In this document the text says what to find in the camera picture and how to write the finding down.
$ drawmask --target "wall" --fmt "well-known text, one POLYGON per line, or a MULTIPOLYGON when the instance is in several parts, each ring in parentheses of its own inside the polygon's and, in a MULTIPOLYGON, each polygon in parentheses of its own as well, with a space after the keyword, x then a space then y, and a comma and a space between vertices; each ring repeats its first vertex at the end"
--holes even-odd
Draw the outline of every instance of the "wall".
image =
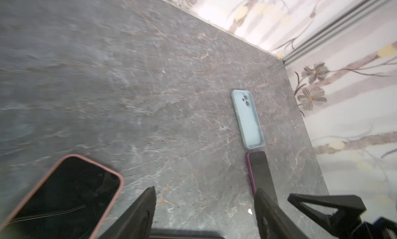
POLYGON ((331 195, 397 220, 397 0, 286 67, 331 195))
POLYGON ((280 58, 362 0, 170 0, 280 58))

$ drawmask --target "black triangular bracket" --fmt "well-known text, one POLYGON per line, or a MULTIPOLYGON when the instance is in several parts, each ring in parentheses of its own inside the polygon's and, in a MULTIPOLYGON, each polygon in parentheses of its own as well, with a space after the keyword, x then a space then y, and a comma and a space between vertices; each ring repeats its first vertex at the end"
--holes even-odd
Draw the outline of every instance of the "black triangular bracket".
POLYGON ((366 210, 361 198, 355 195, 312 196, 291 193, 288 201, 331 235, 339 238, 348 237, 361 224, 360 214, 366 210), (328 215, 304 203, 336 208, 338 211, 328 215))

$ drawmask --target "phone screen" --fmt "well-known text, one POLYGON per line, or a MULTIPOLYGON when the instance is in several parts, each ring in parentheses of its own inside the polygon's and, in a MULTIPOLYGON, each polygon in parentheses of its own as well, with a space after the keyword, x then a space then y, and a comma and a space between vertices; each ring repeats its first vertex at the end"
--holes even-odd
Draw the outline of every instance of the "phone screen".
POLYGON ((120 178, 79 157, 67 157, 7 222, 0 238, 87 239, 120 178))
POLYGON ((262 188, 278 204, 266 154, 263 151, 247 153, 247 165, 254 194, 262 188))

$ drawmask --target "empty phone case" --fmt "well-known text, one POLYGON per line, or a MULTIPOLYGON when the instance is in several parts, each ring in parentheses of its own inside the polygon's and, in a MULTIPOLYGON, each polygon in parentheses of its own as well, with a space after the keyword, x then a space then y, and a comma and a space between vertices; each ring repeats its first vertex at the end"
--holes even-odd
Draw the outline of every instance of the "empty phone case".
POLYGON ((265 141, 251 93, 246 90, 235 89, 231 92, 231 97, 244 147, 246 149, 263 147, 265 141))

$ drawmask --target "floral wallpaper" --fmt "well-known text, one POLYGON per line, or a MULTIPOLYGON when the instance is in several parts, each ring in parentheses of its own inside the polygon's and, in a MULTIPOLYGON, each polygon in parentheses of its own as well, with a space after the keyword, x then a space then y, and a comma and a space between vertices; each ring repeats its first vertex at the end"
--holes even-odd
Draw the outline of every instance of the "floral wallpaper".
POLYGON ((363 0, 169 0, 280 58, 363 0))
POLYGON ((397 0, 289 64, 291 87, 331 195, 362 219, 397 221, 397 0))

